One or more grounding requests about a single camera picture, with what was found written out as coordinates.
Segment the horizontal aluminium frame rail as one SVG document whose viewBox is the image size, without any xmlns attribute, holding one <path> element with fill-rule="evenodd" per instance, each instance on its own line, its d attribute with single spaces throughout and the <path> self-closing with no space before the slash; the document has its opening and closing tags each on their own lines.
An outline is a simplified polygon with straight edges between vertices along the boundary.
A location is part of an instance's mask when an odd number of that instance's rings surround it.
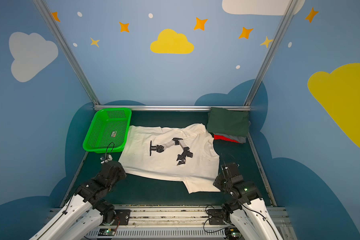
<svg viewBox="0 0 360 240">
<path fill-rule="evenodd" d="M 95 111 L 111 108 L 128 108 L 138 112 L 209 112 L 212 108 L 221 108 L 229 111 L 249 112 L 250 106 L 121 106 L 121 105 L 94 105 Z"/>
</svg>

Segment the folded red t shirt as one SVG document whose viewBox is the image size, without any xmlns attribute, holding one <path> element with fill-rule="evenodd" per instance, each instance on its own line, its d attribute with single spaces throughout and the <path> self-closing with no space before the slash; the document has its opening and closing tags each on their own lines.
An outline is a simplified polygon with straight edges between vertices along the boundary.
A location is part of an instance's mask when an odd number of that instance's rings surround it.
<svg viewBox="0 0 360 240">
<path fill-rule="evenodd" d="M 232 142 L 232 143 L 240 143 L 238 140 L 235 140 L 232 136 L 226 136 L 226 135 L 214 135 L 215 140 L 222 140 L 226 142 Z"/>
</svg>

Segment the white printed t shirt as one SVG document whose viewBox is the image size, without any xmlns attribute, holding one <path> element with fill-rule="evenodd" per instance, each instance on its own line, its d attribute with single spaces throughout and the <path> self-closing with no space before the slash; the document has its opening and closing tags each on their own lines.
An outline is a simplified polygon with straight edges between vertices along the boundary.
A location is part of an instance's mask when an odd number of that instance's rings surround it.
<svg viewBox="0 0 360 240">
<path fill-rule="evenodd" d="M 128 174 L 183 182 L 188 192 L 218 192 L 220 157 L 203 124 L 185 128 L 131 126 L 119 162 Z"/>
</svg>

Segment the green plastic perforated basket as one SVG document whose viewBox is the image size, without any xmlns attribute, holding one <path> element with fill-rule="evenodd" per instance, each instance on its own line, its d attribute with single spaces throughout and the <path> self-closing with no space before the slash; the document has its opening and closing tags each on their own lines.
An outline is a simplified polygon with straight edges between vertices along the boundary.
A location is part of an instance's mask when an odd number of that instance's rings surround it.
<svg viewBox="0 0 360 240">
<path fill-rule="evenodd" d="M 111 108 L 98 111 L 91 122 L 83 142 L 83 149 L 97 154 L 119 153 L 124 150 L 132 118 L 128 108 Z M 111 133 L 117 131 L 115 138 Z"/>
</svg>

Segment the right aluminium frame post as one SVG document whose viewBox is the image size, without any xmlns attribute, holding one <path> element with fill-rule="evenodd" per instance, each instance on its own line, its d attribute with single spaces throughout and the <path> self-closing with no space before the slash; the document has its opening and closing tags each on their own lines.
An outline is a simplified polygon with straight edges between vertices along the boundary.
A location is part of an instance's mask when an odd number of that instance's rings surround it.
<svg viewBox="0 0 360 240">
<path fill-rule="evenodd" d="M 274 39 L 270 43 L 271 45 L 268 47 L 267 53 L 262 62 L 262 65 L 259 69 L 259 72 L 249 90 L 247 97 L 246 97 L 246 100 L 244 102 L 244 107 L 246 107 L 246 108 L 251 107 L 251 104 L 256 96 L 256 93 L 258 92 L 258 89 L 259 89 L 261 83 L 263 82 L 264 77 L 266 76 L 266 73 L 272 63 L 272 60 L 273 60 L 273 58 L 283 40 L 283 37 L 285 36 L 287 29 L 295 15 L 294 12 L 298 8 L 299 2 L 300 1 L 298 1 L 298 0 L 292 0 L 287 5 L 286 11 L 285 11 L 283 17 L 281 18 L 281 21 L 275 32 Z"/>
</svg>

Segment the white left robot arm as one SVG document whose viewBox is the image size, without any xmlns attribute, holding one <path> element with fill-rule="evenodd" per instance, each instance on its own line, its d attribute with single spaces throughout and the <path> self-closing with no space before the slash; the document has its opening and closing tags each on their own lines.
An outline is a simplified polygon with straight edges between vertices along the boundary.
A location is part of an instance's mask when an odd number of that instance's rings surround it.
<svg viewBox="0 0 360 240">
<path fill-rule="evenodd" d="M 95 227 L 112 225 L 118 217 L 114 205 L 104 197 L 126 177 L 121 163 L 103 163 L 101 171 L 81 184 L 61 210 L 31 239 L 80 240 Z"/>
</svg>

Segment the folded dark green t shirt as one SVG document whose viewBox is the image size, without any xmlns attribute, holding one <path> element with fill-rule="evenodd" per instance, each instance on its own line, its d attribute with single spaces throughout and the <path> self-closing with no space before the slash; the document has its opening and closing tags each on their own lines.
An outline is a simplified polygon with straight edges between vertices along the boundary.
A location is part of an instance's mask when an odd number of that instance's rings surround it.
<svg viewBox="0 0 360 240">
<path fill-rule="evenodd" d="M 249 112 L 211 108 L 207 131 L 213 134 L 246 137 L 249 132 L 249 117 Z"/>
</svg>

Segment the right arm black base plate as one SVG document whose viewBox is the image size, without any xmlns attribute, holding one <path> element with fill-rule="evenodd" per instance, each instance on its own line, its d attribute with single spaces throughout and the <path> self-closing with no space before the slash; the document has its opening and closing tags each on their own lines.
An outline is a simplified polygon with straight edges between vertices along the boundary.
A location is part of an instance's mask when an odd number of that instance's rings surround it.
<svg viewBox="0 0 360 240">
<path fill-rule="evenodd" d="M 209 217 L 209 225 L 228 225 L 230 224 L 229 216 L 222 209 L 207 209 L 207 215 Z"/>
</svg>

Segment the right green circuit board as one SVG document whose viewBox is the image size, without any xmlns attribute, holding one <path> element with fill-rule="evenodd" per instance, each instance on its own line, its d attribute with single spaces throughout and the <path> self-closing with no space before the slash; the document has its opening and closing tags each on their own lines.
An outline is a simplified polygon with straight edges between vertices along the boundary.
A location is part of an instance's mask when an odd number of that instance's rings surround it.
<svg viewBox="0 0 360 240">
<path fill-rule="evenodd" d="M 237 228 L 229 227 L 224 229 L 225 240 L 241 240 L 242 234 Z"/>
</svg>

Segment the right side aluminium table rail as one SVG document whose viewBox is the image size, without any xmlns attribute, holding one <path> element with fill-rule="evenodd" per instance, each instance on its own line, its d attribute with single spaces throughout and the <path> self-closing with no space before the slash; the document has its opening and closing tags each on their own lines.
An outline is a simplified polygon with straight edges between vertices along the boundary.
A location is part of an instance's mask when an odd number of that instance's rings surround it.
<svg viewBox="0 0 360 240">
<path fill-rule="evenodd" d="M 258 170 L 260 172 L 260 175 L 261 175 L 261 178 L 262 178 L 262 181 L 263 181 L 263 184 L 265 186 L 265 189 L 266 189 L 266 192 L 269 196 L 269 199 L 270 199 L 270 202 L 272 204 L 273 207 L 277 207 L 278 204 L 276 202 L 276 199 L 274 197 L 274 194 L 273 194 L 273 191 L 271 189 L 271 186 L 270 186 L 270 183 L 268 181 L 268 178 L 267 178 L 267 175 L 264 171 L 264 168 L 263 168 L 263 165 L 262 165 L 262 162 L 261 162 L 261 159 L 258 155 L 258 152 L 257 152 L 257 149 L 255 147 L 255 144 L 254 144 L 254 141 L 252 139 L 252 136 L 250 133 L 248 133 L 248 142 L 250 144 L 250 147 L 251 147 L 251 150 L 252 150 L 252 153 L 254 155 L 254 158 L 255 158 L 255 161 L 256 161 L 256 164 L 258 166 Z"/>
</svg>

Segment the aluminium table rail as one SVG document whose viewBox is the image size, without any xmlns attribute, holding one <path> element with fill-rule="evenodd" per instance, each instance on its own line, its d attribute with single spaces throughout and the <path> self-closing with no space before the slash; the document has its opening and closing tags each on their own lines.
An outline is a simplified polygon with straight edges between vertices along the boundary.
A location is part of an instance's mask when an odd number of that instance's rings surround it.
<svg viewBox="0 0 360 240">
<path fill-rule="evenodd" d="M 80 162 L 80 164 L 78 166 L 78 169 L 76 170 L 76 172 L 74 174 L 74 177 L 73 177 L 73 179 L 72 179 L 72 181 L 71 181 L 71 183 L 70 183 L 70 185 L 68 187 L 68 190 L 66 191 L 66 194 L 65 194 L 65 196 L 64 196 L 64 198 L 63 198 L 63 200 L 62 200 L 62 202 L 60 204 L 60 208 L 62 208 L 64 206 L 64 204 L 66 203 L 66 201 L 68 200 L 70 192 L 73 189 L 75 181 L 76 181 L 76 179 L 77 179 L 77 177 L 78 177 L 78 175 L 79 175 L 79 173 L 81 171 L 81 168 L 82 168 L 82 166 L 84 164 L 84 161 L 86 160 L 88 154 L 89 154 L 89 152 L 85 152 L 85 154 L 83 155 L 83 158 L 82 158 L 82 160 L 81 160 L 81 162 Z"/>
<path fill-rule="evenodd" d="M 264 171 L 264 168 L 263 168 L 263 165 L 262 165 L 262 162 L 261 162 L 261 159 L 258 155 L 258 152 L 257 152 L 257 149 L 255 147 L 255 144 L 254 144 L 254 141 L 252 139 L 252 136 L 250 133 L 248 133 L 248 142 L 250 144 L 250 147 L 251 147 L 251 150 L 252 150 L 252 153 L 254 155 L 254 158 L 255 158 L 255 161 L 256 161 L 256 164 L 258 166 L 258 170 L 260 172 L 260 175 L 261 175 L 261 178 L 262 178 L 262 181 L 263 181 L 263 184 L 265 186 L 265 189 L 266 189 L 266 192 L 269 196 L 269 199 L 270 199 L 270 202 L 272 204 L 273 207 L 277 207 L 278 204 L 276 202 L 276 199 L 274 197 L 274 194 L 273 194 L 273 191 L 271 189 L 271 186 L 270 186 L 270 183 L 268 181 L 268 178 L 267 178 L 267 175 Z"/>
</svg>

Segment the left side aluminium table rail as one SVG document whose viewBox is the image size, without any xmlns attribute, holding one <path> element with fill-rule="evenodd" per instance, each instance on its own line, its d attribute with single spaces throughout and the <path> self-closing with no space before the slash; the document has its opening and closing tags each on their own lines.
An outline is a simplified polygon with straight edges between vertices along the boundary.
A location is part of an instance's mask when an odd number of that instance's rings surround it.
<svg viewBox="0 0 360 240">
<path fill-rule="evenodd" d="M 70 185 L 68 187 L 68 190 L 66 191 L 66 194 L 65 194 L 65 196 L 64 196 L 64 198 L 63 198 L 63 200 L 62 200 L 62 202 L 60 204 L 60 208 L 62 208 L 64 206 L 64 204 L 66 203 L 66 201 L 68 200 L 70 192 L 73 189 L 75 181 L 76 181 L 76 179 L 77 179 L 77 177 L 78 177 L 78 175 L 79 175 L 79 173 L 81 171 L 81 168 L 82 168 L 82 166 L 84 164 L 84 161 L 86 160 L 88 154 L 89 154 L 89 152 L 85 152 L 85 154 L 83 155 L 83 158 L 82 158 L 82 160 L 81 160 L 81 162 L 80 162 L 80 164 L 78 166 L 78 169 L 76 170 L 76 172 L 74 174 L 74 177 L 73 177 L 73 179 L 72 179 L 72 181 L 71 181 L 71 183 L 70 183 Z"/>
</svg>

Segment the aluminium front mounting rail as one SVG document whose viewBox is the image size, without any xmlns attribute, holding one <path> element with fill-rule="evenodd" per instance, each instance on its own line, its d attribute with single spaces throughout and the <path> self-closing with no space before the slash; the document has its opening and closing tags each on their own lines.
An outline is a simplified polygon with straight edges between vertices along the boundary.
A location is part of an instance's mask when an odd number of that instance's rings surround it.
<svg viewBox="0 0 360 240">
<path fill-rule="evenodd" d="M 103 226 L 93 228 L 82 239 L 118 238 L 181 238 L 181 237 L 223 237 L 228 225 L 209 225 L 207 209 L 222 209 L 218 206 L 114 206 L 115 210 L 131 210 L 126 226 Z M 270 208 L 269 214 L 282 235 L 282 240 L 294 240 L 296 234 L 289 222 L 287 212 L 282 208 Z M 98 237 L 100 229 L 116 229 L 114 237 Z"/>
</svg>

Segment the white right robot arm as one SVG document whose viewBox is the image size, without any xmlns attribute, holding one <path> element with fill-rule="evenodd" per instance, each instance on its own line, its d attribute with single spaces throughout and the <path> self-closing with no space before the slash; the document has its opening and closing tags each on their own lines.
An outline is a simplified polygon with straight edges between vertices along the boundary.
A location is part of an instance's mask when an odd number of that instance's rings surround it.
<svg viewBox="0 0 360 240">
<path fill-rule="evenodd" d="M 264 198 L 252 181 L 244 180 L 239 165 L 221 166 L 213 185 L 232 199 L 222 205 L 222 218 L 232 224 L 245 240 L 281 240 Z"/>
</svg>

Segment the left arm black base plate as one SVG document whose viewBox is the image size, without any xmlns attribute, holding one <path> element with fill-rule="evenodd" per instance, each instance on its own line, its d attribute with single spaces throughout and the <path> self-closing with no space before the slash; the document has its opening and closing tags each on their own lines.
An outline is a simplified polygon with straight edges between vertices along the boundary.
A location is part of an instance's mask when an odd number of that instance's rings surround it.
<svg viewBox="0 0 360 240">
<path fill-rule="evenodd" d="M 103 216 L 103 226 L 126 226 L 129 223 L 131 210 L 111 210 Z"/>
</svg>

